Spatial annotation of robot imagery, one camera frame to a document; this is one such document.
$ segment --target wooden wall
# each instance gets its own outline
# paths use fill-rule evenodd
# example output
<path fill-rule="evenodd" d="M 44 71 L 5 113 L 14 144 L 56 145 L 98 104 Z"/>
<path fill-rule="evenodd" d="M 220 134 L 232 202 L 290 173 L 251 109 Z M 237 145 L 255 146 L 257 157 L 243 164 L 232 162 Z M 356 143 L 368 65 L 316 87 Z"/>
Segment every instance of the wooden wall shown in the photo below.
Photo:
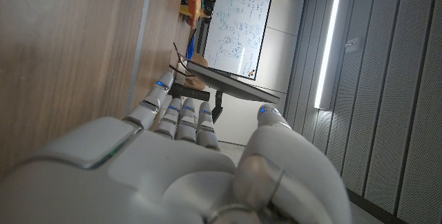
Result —
<path fill-rule="evenodd" d="M 185 28 L 180 0 L 149 2 L 133 105 L 167 70 Z M 143 5 L 0 0 L 0 175 L 81 123 L 124 116 Z"/>

